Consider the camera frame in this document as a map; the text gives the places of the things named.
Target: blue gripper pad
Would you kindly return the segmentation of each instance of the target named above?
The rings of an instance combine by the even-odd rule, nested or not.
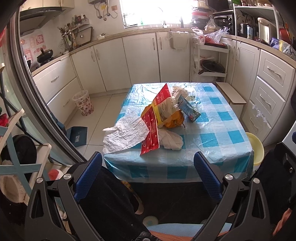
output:
[[[102,167],[102,155],[98,152],[76,182],[74,198],[76,202],[85,198]]]
[[[198,152],[195,153],[193,162],[210,197],[219,202],[222,199],[220,181],[215,176],[206,160]]]

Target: blue and white tablecloth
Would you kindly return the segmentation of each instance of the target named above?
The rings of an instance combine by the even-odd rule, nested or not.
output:
[[[136,84],[123,102],[118,119],[127,113],[140,116],[164,83]],[[104,155],[108,169],[127,182],[180,183],[201,181],[193,165],[193,157],[201,151],[210,163],[242,179],[253,169],[253,150],[235,113],[219,90],[210,83],[168,83],[169,87],[192,87],[196,99],[190,102],[201,116],[192,123],[186,115],[184,127],[169,129],[183,138],[181,150],[158,150],[140,156],[141,143]]]

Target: window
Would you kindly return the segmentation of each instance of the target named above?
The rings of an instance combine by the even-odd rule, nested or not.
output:
[[[125,27],[192,21],[192,0],[121,0]]]

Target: metal screw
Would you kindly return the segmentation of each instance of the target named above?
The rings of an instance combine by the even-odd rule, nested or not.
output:
[[[226,175],[225,175],[225,178],[226,178],[227,180],[232,180],[232,179],[233,179],[233,176],[232,176],[231,174],[226,174]]]
[[[37,183],[41,183],[41,182],[43,182],[43,178],[42,178],[42,177],[37,178],[36,182],[37,182]]]
[[[258,178],[254,178],[253,179],[253,182],[256,183],[256,184],[258,184],[258,183],[260,183],[260,180]]]
[[[72,177],[72,175],[70,173],[66,173],[64,175],[64,179],[66,179],[66,180],[70,179],[71,177]]]

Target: range hood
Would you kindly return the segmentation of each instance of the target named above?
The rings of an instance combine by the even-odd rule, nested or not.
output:
[[[49,20],[62,13],[62,7],[39,7],[20,12],[20,35],[27,35],[42,28]]]

